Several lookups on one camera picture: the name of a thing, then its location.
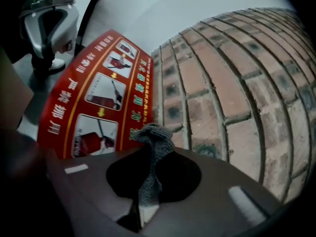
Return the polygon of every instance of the yellow line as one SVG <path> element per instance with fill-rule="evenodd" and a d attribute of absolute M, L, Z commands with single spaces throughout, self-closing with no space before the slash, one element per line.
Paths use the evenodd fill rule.
<path fill-rule="evenodd" d="M 129 102 L 130 89 L 132 88 L 132 83 L 133 83 L 133 80 L 134 80 L 134 74 L 135 74 L 135 71 L 137 69 L 136 65 L 137 65 L 137 62 L 138 62 L 139 54 L 140 54 L 140 51 L 138 50 L 137 58 L 136 58 L 135 64 L 134 64 L 134 71 L 133 71 L 133 74 L 132 74 L 132 78 L 130 80 L 129 89 L 128 89 L 128 93 L 127 93 L 127 101 L 126 101 L 126 107 L 125 107 L 125 112 L 124 112 L 124 116 L 123 116 L 123 123 L 122 123 L 122 133 L 121 133 L 121 136 L 120 136 L 120 146 L 119 146 L 120 150 L 122 150 L 122 147 L 123 147 L 123 134 L 124 134 L 124 128 L 125 128 L 125 120 L 126 120 L 126 113 L 127 113 L 128 102 Z"/>
<path fill-rule="evenodd" d="M 71 126 L 71 122 L 73 120 L 74 117 L 74 113 L 77 107 L 77 104 L 79 102 L 79 99 L 84 91 L 85 86 L 87 85 L 90 77 L 92 76 L 93 72 L 97 69 L 97 67 L 99 66 L 100 62 L 103 60 L 104 56 L 106 56 L 108 54 L 108 52 L 111 50 L 111 48 L 117 43 L 119 42 L 121 39 L 123 39 L 122 37 L 119 37 L 109 48 L 108 50 L 101 56 L 101 58 L 98 60 L 98 62 L 94 65 L 93 69 L 91 70 L 90 74 L 88 75 L 87 79 L 84 81 L 81 90 L 79 92 L 79 95 L 75 101 L 75 104 L 73 106 L 73 109 L 71 111 L 70 117 L 69 117 L 69 121 L 68 121 L 68 125 L 67 125 L 67 131 L 66 131 L 66 137 L 65 137 L 65 142 L 64 142 L 64 154 L 63 157 L 66 158 L 66 152 L 67 152 L 67 142 L 68 142 L 68 136 L 69 136 L 69 130 L 70 130 L 70 126 Z"/>

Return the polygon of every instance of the fire extinguisher instruction sign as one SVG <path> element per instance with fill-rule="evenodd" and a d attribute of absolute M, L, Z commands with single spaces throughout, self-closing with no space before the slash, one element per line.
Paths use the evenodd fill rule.
<path fill-rule="evenodd" d="M 153 121 L 152 58 L 114 30 L 81 51 L 53 88 L 38 143 L 59 158 L 126 150 Z"/>

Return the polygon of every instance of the gray knitted fabric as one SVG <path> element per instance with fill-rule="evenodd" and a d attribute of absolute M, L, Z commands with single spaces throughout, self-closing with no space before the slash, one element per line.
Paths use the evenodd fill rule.
<path fill-rule="evenodd" d="M 139 205 L 158 204 L 161 183 L 155 174 L 155 167 L 162 158 L 173 151 L 172 132 L 155 123 L 150 123 L 135 132 L 133 137 L 134 140 L 149 145 L 152 154 L 150 174 L 138 191 Z"/>

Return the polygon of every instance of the gray floor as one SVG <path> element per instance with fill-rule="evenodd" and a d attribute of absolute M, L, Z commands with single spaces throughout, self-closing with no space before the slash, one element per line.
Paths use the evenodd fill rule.
<path fill-rule="evenodd" d="M 68 53 L 57 53 L 55 57 L 63 59 L 66 62 L 66 67 L 73 59 L 73 57 Z M 51 90 L 58 78 L 62 75 L 63 71 L 49 76 L 46 80 L 38 80 L 33 74 L 31 58 L 31 55 L 28 54 L 18 62 L 14 63 L 13 66 L 22 81 L 29 86 L 34 93 L 31 102 L 24 112 L 18 131 L 36 140 L 41 112 Z"/>

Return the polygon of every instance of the yellow arrow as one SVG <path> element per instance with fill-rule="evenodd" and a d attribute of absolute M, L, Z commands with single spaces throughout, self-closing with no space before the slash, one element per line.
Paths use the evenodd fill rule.
<path fill-rule="evenodd" d="M 99 117 L 103 117 L 104 116 L 104 108 L 100 108 L 99 112 L 98 112 Z"/>

